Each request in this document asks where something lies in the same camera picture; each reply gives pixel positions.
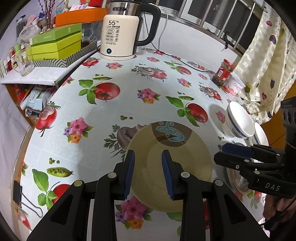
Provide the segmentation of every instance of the hand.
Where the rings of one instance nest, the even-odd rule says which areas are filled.
[[[266,220],[271,219],[276,214],[276,211],[283,211],[293,200],[294,198],[282,198],[280,199],[276,207],[274,207],[274,197],[271,195],[266,195],[263,216],[266,218]],[[288,221],[293,216],[295,210],[296,201],[288,208],[288,211],[281,222],[284,223]]]

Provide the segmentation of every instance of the electric kettle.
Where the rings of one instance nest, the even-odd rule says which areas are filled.
[[[153,15],[150,33],[138,41],[142,28],[142,13]],[[103,20],[100,56],[108,60],[128,60],[135,56],[137,46],[145,46],[155,38],[161,17],[160,9],[136,1],[111,1]]]

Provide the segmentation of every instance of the chevron pattern box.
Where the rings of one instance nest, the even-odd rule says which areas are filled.
[[[69,65],[73,64],[76,60],[88,54],[89,52],[95,50],[97,48],[97,42],[94,41],[90,45],[86,46],[83,49],[80,49],[76,53],[70,55],[65,59],[49,59],[49,60],[41,60],[41,61],[33,61],[35,67],[59,67],[59,68],[67,68]]]

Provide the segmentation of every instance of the brown patch on plate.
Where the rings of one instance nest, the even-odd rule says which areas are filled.
[[[172,121],[159,121],[151,124],[155,138],[163,145],[179,147],[191,136],[192,130]]]

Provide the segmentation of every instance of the white cable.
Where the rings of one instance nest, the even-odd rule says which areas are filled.
[[[160,34],[160,36],[159,36],[159,40],[158,40],[158,49],[160,49],[160,39],[161,39],[161,37],[162,37],[162,35],[163,35],[163,33],[164,33],[164,31],[165,31],[165,28],[166,28],[166,26],[167,26],[167,24],[168,24],[168,13],[167,13],[167,11],[165,10],[165,9],[161,9],[161,10],[163,10],[164,12],[165,12],[165,14],[166,14],[166,20],[165,20],[165,26],[164,26],[164,28],[163,28],[163,31],[161,32],[161,34]]]

